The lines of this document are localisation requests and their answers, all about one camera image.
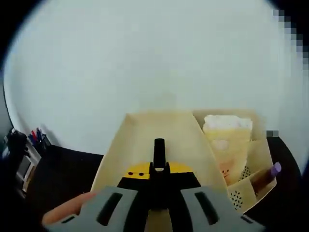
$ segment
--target red marker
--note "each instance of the red marker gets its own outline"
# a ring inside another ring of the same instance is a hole
[[[34,131],[31,131],[31,134],[32,134],[32,136],[33,136],[33,138],[34,138],[34,141],[37,141],[37,137],[35,136]]]

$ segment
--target pen holder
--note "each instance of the pen holder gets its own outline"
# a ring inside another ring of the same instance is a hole
[[[48,152],[48,148],[51,146],[50,141],[48,140],[46,134],[42,135],[42,140],[40,142],[37,142],[34,145],[34,148],[37,150],[37,152],[40,154],[41,157],[45,156]]]

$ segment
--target purple marker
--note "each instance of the purple marker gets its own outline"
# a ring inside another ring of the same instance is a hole
[[[271,183],[276,176],[281,172],[281,165],[279,162],[275,163],[270,169],[257,174],[252,178],[251,184],[254,192],[257,194],[259,191],[264,189],[269,183]]]

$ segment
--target finger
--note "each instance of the finger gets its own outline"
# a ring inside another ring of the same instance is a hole
[[[87,192],[81,194],[67,202],[64,202],[60,206],[47,212],[42,219],[44,225],[55,223],[71,214],[79,214],[82,205],[92,199],[96,195],[95,192]]]

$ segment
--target black table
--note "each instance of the black table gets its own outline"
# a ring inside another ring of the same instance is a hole
[[[276,187],[246,214],[266,226],[290,219],[300,205],[298,195],[301,174],[284,142],[267,138],[273,162],[282,172]],[[102,155],[51,146],[42,157],[29,184],[26,201],[42,217],[44,213],[91,189]]]

